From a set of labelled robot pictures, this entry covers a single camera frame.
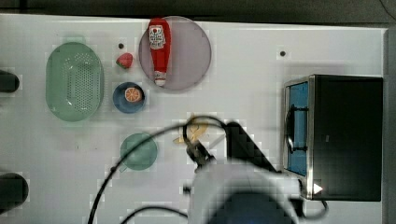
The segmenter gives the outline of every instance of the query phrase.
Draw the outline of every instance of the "red ketchup bottle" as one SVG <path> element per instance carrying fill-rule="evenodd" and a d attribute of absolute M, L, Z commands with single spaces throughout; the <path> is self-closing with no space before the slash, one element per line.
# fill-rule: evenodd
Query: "red ketchup bottle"
<path fill-rule="evenodd" d="M 155 84 L 165 85 L 171 52 L 171 30 L 166 20 L 155 18 L 148 24 L 149 47 L 154 64 Z"/>

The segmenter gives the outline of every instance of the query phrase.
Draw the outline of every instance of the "small green dish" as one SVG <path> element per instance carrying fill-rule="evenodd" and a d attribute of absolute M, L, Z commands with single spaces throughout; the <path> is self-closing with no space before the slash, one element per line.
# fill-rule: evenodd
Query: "small green dish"
<path fill-rule="evenodd" d="M 135 133 L 130 135 L 123 141 L 120 148 L 120 155 L 123 157 L 131 148 L 135 147 L 147 137 L 150 137 L 148 133 Z M 123 172 L 126 168 L 135 171 L 146 170 L 155 162 L 157 154 L 157 145 L 150 139 L 147 143 L 138 147 L 129 155 L 120 167 L 120 171 Z"/>
<path fill-rule="evenodd" d="M 47 62 L 46 101 L 59 119 L 80 121 L 102 103 L 104 69 L 92 49 L 71 42 L 59 46 Z"/>

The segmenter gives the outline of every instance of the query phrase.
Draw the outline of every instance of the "toy strawberry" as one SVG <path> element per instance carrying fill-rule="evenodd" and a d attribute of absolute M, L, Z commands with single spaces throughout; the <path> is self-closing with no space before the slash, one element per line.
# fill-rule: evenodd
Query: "toy strawberry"
<path fill-rule="evenodd" d="M 132 61 L 134 60 L 134 57 L 130 53 L 124 53 L 122 54 L 116 61 L 116 63 L 122 67 L 122 68 L 130 68 L 132 65 Z"/>

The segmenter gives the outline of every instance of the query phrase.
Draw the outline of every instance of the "green colander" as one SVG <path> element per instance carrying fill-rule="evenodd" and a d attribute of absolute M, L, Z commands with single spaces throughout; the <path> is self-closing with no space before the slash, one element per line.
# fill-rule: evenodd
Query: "green colander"
<path fill-rule="evenodd" d="M 77 42 L 55 49 L 47 62 L 46 101 L 59 119 L 79 121 L 103 100 L 103 67 L 92 49 Z"/>

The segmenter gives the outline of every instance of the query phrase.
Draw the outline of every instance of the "microwave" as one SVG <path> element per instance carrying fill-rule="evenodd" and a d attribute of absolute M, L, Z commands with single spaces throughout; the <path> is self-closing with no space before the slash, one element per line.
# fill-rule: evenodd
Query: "microwave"
<path fill-rule="evenodd" d="M 381 200 L 381 77 L 303 77 L 285 84 L 283 106 L 283 172 L 306 199 Z"/>

